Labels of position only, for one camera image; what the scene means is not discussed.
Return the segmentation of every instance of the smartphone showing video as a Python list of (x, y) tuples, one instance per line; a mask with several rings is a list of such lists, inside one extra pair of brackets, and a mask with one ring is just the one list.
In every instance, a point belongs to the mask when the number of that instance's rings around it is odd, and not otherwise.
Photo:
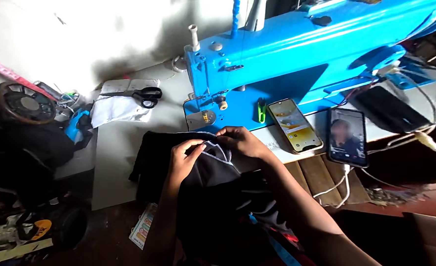
[(364, 113), (331, 108), (328, 111), (327, 156), (334, 162), (368, 167)]
[(292, 99), (277, 101), (268, 107), (275, 123), (284, 132), (294, 153), (298, 154), (323, 147), (323, 142)]

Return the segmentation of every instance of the wooden plank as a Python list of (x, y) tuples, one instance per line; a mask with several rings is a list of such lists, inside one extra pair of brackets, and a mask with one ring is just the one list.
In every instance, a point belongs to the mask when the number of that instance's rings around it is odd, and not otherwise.
[(0, 251), (0, 262), (14, 257), (22, 256), (30, 252), (38, 251), (40, 249), (50, 246), (53, 246), (52, 238), (32, 242), (26, 245), (15, 247), (14, 249), (2, 250)]
[[(331, 178), (333, 179), (333, 182), (337, 184), (341, 178), (344, 176), (344, 167), (340, 163), (335, 163), (326, 158), (326, 155), (321, 155), (323, 162), (326, 165), (326, 168), (328, 169), (329, 174), (331, 175)], [(363, 185), (361, 184), (361, 181), (357, 177), (357, 174), (354, 170), (352, 170), (348, 175), (349, 180), (349, 198), (347, 199), (346, 203), (348, 204), (354, 204), (354, 203), (365, 203), (371, 201), (369, 198), (369, 195), (367, 194), (366, 190), (364, 189)], [(337, 187), (339, 191), (339, 195), (341, 197), (346, 196), (346, 184), (343, 182)]]
[[(312, 195), (328, 190), (335, 185), (321, 156), (300, 160), (298, 164), (300, 164), (302, 168), (302, 172)], [(338, 205), (343, 200), (337, 189), (333, 189), (317, 198), (321, 200), (323, 206)]]
[(304, 174), (302, 172), (302, 169), (300, 168), (300, 165), (297, 161), (289, 162), (285, 164), (285, 167), (287, 167), (287, 170), (292, 174), (293, 178), (297, 180), (298, 184), (303, 187), (303, 189), (311, 195), (308, 184), (305, 181)]
[(351, 190), (347, 199), (348, 204), (370, 202), (371, 198), (363, 187), (361, 180), (357, 177), (356, 171), (352, 170), (347, 177), (349, 179), (349, 189)]

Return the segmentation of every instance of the sewing machine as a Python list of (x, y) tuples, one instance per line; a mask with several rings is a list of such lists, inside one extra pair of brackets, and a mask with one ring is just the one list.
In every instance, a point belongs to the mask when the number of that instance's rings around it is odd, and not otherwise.
[[(404, 56), (398, 43), (436, 31), (436, 0), (301, 2), (258, 31), (237, 29), (238, 0), (231, 31), (198, 42), (197, 27), (189, 27), (192, 44), (184, 49), (194, 93), (183, 105), (189, 130), (271, 125), (270, 116), (258, 122), (259, 98), (268, 104), (292, 98), (304, 114), (336, 106), (343, 91), (378, 80), (377, 70)], [(413, 87), (397, 79), (399, 88)]]

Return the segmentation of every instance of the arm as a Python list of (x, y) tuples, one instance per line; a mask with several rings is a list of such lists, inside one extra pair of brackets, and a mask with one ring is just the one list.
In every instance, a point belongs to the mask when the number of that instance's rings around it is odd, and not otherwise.
[(189, 140), (172, 148), (169, 173), (163, 185), (159, 206), (144, 244), (139, 263), (141, 266), (170, 266), (173, 264), (177, 197), (180, 184), (188, 176), (193, 164), (206, 146), (204, 144), (199, 145), (188, 156), (185, 151), (191, 146), (201, 143), (203, 143), (203, 140)]
[(348, 239), (333, 218), (298, 184), (287, 168), (244, 127), (225, 127), (218, 140), (263, 163), (262, 171), (305, 250), (324, 265), (380, 265)]

